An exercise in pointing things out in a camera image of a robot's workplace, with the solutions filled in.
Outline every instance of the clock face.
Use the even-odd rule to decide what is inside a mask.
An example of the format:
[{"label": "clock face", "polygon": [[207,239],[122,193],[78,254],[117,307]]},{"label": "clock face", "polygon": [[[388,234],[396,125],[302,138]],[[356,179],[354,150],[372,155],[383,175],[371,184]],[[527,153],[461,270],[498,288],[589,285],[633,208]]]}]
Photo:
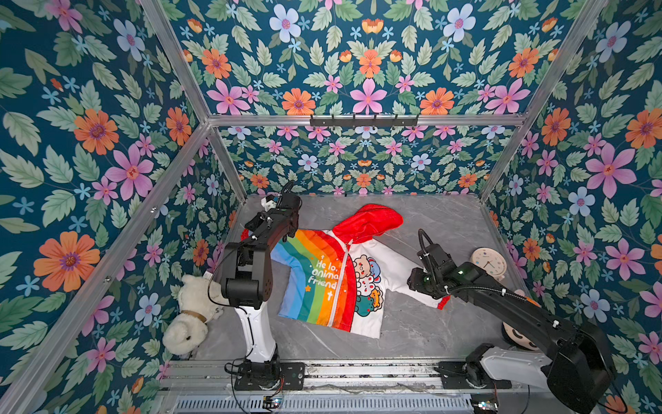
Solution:
[{"label": "clock face", "polygon": [[501,276],[506,273],[506,260],[491,248],[481,247],[476,249],[471,255],[471,261],[495,278],[502,279]]}]

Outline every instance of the red hood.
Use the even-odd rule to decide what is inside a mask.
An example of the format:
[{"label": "red hood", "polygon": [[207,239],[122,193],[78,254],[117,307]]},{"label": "red hood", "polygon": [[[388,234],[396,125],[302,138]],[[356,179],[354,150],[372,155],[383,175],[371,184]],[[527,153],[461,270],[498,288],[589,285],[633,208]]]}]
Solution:
[{"label": "red hood", "polygon": [[397,229],[402,225],[402,216],[394,209],[378,204],[366,204],[353,216],[333,228],[333,233],[345,244],[363,243],[373,236]]}]

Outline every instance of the rainbow jacket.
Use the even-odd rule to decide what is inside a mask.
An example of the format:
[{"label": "rainbow jacket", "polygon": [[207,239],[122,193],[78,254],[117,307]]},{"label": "rainbow jacket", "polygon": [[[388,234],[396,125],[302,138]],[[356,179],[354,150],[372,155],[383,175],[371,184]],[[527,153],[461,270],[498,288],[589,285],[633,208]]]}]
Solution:
[{"label": "rainbow jacket", "polygon": [[330,231],[299,230],[280,242],[271,259],[291,271],[279,315],[379,338],[387,290],[437,307],[407,287],[419,265],[373,239],[401,225],[395,210],[368,204]]}]

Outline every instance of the ventilation grille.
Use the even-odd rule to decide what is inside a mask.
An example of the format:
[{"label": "ventilation grille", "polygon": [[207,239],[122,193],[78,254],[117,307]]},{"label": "ventilation grille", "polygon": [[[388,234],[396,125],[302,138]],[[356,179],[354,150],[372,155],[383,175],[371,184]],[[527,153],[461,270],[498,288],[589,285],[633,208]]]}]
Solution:
[{"label": "ventilation grille", "polygon": [[[262,395],[237,395],[241,406],[251,413],[267,413]],[[469,396],[435,395],[286,395],[281,413],[319,413],[337,411],[472,413]],[[241,412],[231,395],[188,395],[177,400],[177,414]]]}]

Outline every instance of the white plush toy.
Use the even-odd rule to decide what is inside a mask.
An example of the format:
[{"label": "white plush toy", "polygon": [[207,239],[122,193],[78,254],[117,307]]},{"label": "white plush toy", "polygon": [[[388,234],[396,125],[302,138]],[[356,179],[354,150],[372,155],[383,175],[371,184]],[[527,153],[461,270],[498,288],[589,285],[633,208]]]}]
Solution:
[{"label": "white plush toy", "polygon": [[[184,275],[184,286],[179,290],[177,301],[180,314],[172,321],[164,334],[165,347],[176,355],[187,354],[207,337],[206,322],[223,314],[223,308],[207,297],[209,280]],[[228,305],[220,293],[220,285],[211,282],[209,293],[214,301]]]}]

